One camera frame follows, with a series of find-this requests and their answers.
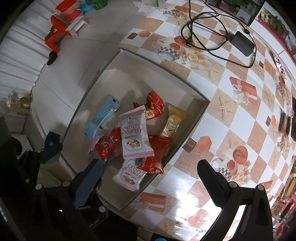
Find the red white-lettered snack bar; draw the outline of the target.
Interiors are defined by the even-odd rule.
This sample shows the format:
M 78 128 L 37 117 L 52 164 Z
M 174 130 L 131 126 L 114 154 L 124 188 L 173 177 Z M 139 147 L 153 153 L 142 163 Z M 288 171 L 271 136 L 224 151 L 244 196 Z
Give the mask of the red white-lettered snack bar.
M 106 162 L 111 151 L 120 143 L 120 141 L 121 130 L 120 128 L 114 128 L 106 137 L 95 145 L 95 150 L 101 159 Z

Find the pink crispy cranberry packet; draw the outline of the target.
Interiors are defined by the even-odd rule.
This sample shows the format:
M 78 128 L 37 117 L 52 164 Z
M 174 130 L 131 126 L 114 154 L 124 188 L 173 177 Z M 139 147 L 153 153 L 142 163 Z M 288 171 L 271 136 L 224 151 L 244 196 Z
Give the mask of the pink crispy cranberry packet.
M 145 106 L 141 105 L 119 115 L 118 120 L 123 158 L 129 160 L 154 156 L 147 134 Z

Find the light blue snack bar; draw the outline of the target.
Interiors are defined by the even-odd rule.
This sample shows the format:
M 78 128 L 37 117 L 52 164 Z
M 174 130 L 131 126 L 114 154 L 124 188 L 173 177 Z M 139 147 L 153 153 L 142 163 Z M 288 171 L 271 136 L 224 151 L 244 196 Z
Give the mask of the light blue snack bar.
M 111 95 L 107 96 L 101 109 L 95 114 L 93 119 L 88 125 L 86 125 L 84 132 L 88 137 L 88 140 L 93 140 L 99 129 L 99 127 L 117 110 L 119 110 L 119 102 Z

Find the red foil snack packet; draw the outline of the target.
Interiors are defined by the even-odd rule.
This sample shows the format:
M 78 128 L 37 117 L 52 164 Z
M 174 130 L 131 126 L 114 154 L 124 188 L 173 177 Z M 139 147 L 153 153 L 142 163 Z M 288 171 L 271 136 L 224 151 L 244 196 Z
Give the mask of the red foil snack packet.
M 170 149 L 172 140 L 172 137 L 149 135 L 149 144 L 154 151 L 154 156 L 145 158 L 137 168 L 151 174 L 163 174 L 162 160 Z

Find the gold snack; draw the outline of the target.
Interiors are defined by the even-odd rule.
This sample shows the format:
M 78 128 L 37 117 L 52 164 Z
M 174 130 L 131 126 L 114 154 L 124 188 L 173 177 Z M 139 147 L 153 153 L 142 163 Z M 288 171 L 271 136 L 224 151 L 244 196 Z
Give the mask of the gold snack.
M 168 110 L 169 117 L 160 136 L 172 138 L 177 132 L 180 124 L 187 118 L 188 114 L 185 111 L 170 104 L 168 105 Z

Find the red candy wrapper snack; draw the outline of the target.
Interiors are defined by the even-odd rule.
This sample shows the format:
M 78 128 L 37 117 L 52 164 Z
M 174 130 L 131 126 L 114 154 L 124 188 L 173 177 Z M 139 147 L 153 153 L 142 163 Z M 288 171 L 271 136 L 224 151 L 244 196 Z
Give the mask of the red candy wrapper snack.
M 147 102 L 144 104 L 144 106 L 145 119 L 147 121 L 159 117 L 165 109 L 163 99 L 153 90 L 147 94 Z

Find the patterned checkered tablecloth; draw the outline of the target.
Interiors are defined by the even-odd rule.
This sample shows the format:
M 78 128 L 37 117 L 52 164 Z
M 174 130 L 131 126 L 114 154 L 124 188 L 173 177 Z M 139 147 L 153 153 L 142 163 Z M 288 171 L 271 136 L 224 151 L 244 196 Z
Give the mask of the patterned checkered tablecloth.
M 120 42 L 196 87 L 209 104 L 186 144 L 135 201 L 122 211 L 130 221 L 180 240 L 200 240 L 216 207 L 197 174 L 206 159 L 242 187 L 263 185 L 278 203 L 295 159 L 295 141 L 278 131 L 280 114 L 295 97 L 295 80 L 282 79 L 263 37 L 251 33 L 257 53 L 245 57 L 224 41 L 243 32 L 233 18 L 201 1 L 167 1 Z

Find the dark brown snack bar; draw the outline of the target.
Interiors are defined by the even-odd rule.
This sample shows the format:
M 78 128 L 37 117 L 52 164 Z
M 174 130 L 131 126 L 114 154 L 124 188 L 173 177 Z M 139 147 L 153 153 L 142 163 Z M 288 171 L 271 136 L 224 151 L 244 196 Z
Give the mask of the dark brown snack bar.
M 278 126 L 278 131 L 280 133 L 285 133 L 288 136 L 290 133 L 290 126 L 291 126 L 291 117 L 282 111 L 280 114 L 280 123 Z

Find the black slipper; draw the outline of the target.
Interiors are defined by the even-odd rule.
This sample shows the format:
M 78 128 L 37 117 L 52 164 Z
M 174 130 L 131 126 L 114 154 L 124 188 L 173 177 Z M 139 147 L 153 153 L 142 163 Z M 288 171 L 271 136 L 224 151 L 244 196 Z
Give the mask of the black slipper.
M 51 51 L 49 53 L 49 59 L 47 61 L 47 65 L 50 66 L 51 64 L 53 64 L 54 61 L 57 59 L 57 57 L 58 57 L 58 54 L 54 51 Z

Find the black power adapter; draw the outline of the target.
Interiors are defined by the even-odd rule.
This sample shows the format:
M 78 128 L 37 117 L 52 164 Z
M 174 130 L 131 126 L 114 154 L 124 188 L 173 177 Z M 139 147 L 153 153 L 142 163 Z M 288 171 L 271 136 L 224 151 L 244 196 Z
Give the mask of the black power adapter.
M 255 53 L 255 44 L 240 31 L 237 31 L 230 37 L 229 42 L 244 56 L 249 57 L 251 54 Z

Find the white small stool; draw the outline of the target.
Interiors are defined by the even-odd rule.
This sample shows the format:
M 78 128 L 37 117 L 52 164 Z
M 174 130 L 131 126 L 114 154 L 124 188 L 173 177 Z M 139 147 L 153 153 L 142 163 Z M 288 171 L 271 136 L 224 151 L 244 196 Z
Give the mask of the white small stool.
M 89 25 L 88 21 L 84 16 L 78 16 L 75 20 L 68 26 L 66 31 L 70 34 L 71 37 L 78 37 L 78 31 L 84 25 Z

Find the red plastic bucket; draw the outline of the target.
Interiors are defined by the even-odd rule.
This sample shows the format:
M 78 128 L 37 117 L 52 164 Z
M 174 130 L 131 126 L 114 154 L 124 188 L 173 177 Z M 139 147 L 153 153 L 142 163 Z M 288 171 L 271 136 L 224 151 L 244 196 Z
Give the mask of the red plastic bucket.
M 72 22 L 79 16 L 84 16 L 83 11 L 80 8 L 80 1 L 68 0 L 62 1 L 55 8 L 57 11 L 56 15 L 68 22 Z

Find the blue plastic bowl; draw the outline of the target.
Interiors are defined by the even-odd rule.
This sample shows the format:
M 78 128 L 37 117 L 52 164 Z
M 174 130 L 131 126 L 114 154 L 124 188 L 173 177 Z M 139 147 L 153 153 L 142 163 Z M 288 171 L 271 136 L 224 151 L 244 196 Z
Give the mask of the blue plastic bowl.
M 91 4 L 83 3 L 80 5 L 80 9 L 83 13 L 86 13 L 86 12 L 92 10 L 93 6 Z

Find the green plastic basket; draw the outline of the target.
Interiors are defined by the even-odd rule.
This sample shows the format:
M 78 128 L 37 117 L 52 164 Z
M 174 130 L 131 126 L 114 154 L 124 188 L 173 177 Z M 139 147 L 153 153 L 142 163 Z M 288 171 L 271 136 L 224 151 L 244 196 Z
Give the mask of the green plastic basket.
M 108 5 L 107 0 L 86 0 L 86 3 L 92 5 L 96 10 L 102 9 Z

